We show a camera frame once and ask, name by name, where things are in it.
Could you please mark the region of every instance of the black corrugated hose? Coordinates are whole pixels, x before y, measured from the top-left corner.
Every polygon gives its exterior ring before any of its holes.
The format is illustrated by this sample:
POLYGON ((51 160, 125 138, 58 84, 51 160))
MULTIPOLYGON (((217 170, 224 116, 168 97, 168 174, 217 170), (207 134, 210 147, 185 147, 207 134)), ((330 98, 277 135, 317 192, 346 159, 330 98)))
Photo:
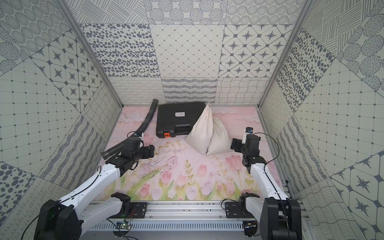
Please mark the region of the black corrugated hose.
MULTIPOLYGON (((153 114, 155 113, 156 111, 156 107, 157 107, 157 104, 159 103, 159 100, 157 99, 153 99, 152 101, 152 104, 151 104, 151 107, 149 108, 149 112, 147 114, 147 116, 145 117, 144 119, 144 122, 140 125, 140 127, 132 134, 136 134, 136 133, 143 133, 145 131, 145 129, 147 129, 148 127, 148 124, 150 123, 150 121, 152 120, 153 118, 153 114)), ((111 147, 110 149, 106 150, 105 152, 101 152, 101 156, 107 160, 108 158, 112 157, 113 155, 116 155, 118 154, 119 152, 121 152, 121 149, 123 148, 124 146, 124 141, 122 141, 121 143, 111 147)))

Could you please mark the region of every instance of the white label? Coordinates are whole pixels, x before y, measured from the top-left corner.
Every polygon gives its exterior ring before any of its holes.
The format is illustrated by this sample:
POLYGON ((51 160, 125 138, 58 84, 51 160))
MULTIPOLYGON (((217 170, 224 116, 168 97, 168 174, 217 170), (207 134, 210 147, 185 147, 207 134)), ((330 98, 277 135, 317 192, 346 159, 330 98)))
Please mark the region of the white label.
POLYGON ((185 117, 185 112, 175 113, 175 117, 185 117))

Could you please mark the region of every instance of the patterned wall panel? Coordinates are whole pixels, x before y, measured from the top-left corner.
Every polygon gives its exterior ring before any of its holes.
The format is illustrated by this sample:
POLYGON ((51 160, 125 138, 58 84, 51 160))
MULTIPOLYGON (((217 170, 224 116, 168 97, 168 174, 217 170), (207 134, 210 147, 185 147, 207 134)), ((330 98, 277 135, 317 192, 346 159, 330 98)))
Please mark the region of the patterned wall panel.
POLYGON ((381 0, 316 0, 303 28, 337 55, 376 2, 381 0))
POLYGON ((229 0, 230 24, 294 24, 304 0, 229 0))
POLYGON ((158 77, 149 25, 80 24, 110 77, 158 77))
POLYGON ((276 141, 294 193, 328 177, 325 161, 316 155, 295 116, 287 122, 276 141))
MULTIPOLYGON (((27 225, 40 213, 40 208, 46 201, 58 200, 69 192, 68 189, 36 177, 6 222, 0 226, 0 238, 20 239, 27 225)), ((34 221, 28 227, 23 239, 33 239, 36 224, 37 221, 34 221)))
POLYGON ((0 75, 15 67, 28 55, 15 40, 0 26, 0 75))
POLYGON ((277 82, 292 111, 296 111, 335 57, 304 29, 299 33, 277 82))
POLYGON ((295 116, 329 174, 384 149, 384 98, 336 60, 295 116))
POLYGON ((0 86, 1 161, 38 174, 80 113, 29 58, 0 86))
POLYGON ((217 78, 161 78, 167 103, 215 102, 217 78))
POLYGON ((269 78, 218 78, 215 104, 257 104, 269 78))
POLYGON ((161 77, 217 77, 223 25, 150 25, 161 77))
POLYGON ((79 116, 53 153, 39 177, 67 189, 75 189, 94 174, 105 140, 79 116))
POLYGON ((0 187, 2 207, 0 209, 0 229, 10 212, 19 204, 24 193, 28 191, 36 176, 11 165, 0 162, 0 187))
POLYGON ((270 77, 291 34, 292 25, 226 25, 221 77, 270 77))
POLYGON ((318 239, 366 239, 330 178, 300 191, 298 196, 318 239))
POLYGON ((148 23, 143 0, 66 0, 78 23, 148 23))
POLYGON ((150 24, 226 24, 228 0, 144 0, 150 24))
POLYGON ((384 97, 384 4, 378 5, 367 15, 338 58, 373 90, 384 97))
POLYGON ((99 88, 93 93, 81 115, 96 129, 104 141, 107 141, 120 112, 121 106, 104 82, 100 82, 99 88))
POLYGON ((166 102, 161 78, 110 78, 113 88, 121 101, 129 104, 151 104, 153 99, 159 104, 166 102))
POLYGON ((30 56, 70 27, 53 1, 4 1, 0 25, 30 56))
POLYGON ((384 233, 384 151, 331 176, 366 239, 382 239, 384 233))
POLYGON ((79 112, 88 104, 101 82, 94 64, 71 30, 30 58, 79 112))
POLYGON ((269 134, 273 138, 278 136, 293 115, 291 108, 276 82, 272 83, 268 97, 263 103, 262 114, 269 134))

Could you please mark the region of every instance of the mounting plate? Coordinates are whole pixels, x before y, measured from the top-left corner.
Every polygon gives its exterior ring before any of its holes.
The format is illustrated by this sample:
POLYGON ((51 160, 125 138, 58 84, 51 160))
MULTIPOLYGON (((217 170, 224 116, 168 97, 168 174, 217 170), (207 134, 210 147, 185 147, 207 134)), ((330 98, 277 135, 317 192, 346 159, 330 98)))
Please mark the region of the mounting plate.
POLYGON ((225 215, 227 218, 252 218, 255 217, 252 214, 245 214, 240 212, 239 202, 226 202, 225 203, 225 215))
MULTIPOLYGON (((146 202, 131 202, 131 212, 134 211, 132 218, 144 218, 145 213, 147 212, 146 202)), ((116 214, 109 218, 125 218, 122 214, 116 214)))

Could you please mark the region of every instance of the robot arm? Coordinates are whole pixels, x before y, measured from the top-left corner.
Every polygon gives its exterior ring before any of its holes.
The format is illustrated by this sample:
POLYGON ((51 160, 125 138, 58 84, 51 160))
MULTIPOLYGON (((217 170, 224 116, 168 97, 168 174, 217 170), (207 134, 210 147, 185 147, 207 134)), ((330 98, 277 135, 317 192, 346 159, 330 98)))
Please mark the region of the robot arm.
POLYGON ((255 217, 263 240, 301 240, 300 205, 277 185, 267 162, 259 155, 261 138, 252 132, 253 129, 247 127, 242 140, 232 139, 231 149, 243 154, 243 165, 256 179, 265 199, 262 201, 256 194, 244 193, 239 197, 239 210, 255 217))
POLYGON ((128 215, 131 198, 114 193, 106 201, 84 210, 110 183, 121 177, 140 159, 154 156, 154 147, 143 147, 140 137, 124 142, 121 155, 106 161, 101 170, 59 200, 49 200, 40 209, 34 240, 78 240, 83 233, 106 218, 122 213, 128 215))

